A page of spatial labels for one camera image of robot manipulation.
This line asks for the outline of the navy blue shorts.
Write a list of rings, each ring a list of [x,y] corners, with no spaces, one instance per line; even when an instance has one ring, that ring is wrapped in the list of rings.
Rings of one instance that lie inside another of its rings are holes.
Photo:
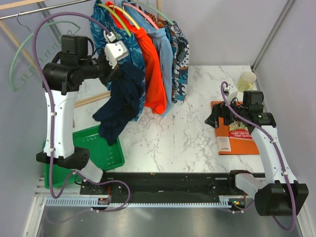
[[[92,118],[100,122],[99,134],[109,146],[117,142],[128,122],[139,114],[144,78],[144,71],[132,63],[121,64],[111,84],[110,99],[93,114]]]

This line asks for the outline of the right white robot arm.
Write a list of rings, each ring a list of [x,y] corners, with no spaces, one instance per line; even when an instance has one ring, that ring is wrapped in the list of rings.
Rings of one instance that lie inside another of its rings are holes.
[[[255,203],[260,216],[298,215],[309,190],[299,183],[288,166],[280,147],[277,124],[271,113],[264,112],[264,94],[247,90],[243,102],[227,105],[224,101],[211,103],[211,114],[205,123],[216,130],[222,125],[243,123],[255,142],[264,167],[265,182],[259,181],[248,171],[231,171],[232,179],[226,182],[231,194],[246,192]]]

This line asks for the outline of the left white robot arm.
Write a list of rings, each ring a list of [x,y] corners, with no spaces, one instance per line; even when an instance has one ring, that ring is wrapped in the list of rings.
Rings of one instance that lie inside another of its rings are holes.
[[[118,61],[128,55],[122,41],[106,44],[98,58],[88,54],[91,39],[84,36],[63,35],[61,51],[42,72],[47,102],[47,135],[42,152],[36,160],[46,164],[74,170],[92,181],[91,188],[97,194],[108,190],[108,181],[103,179],[103,170],[90,159],[86,148],[74,146],[73,116],[79,87],[86,79],[99,79],[103,85],[116,75]]]

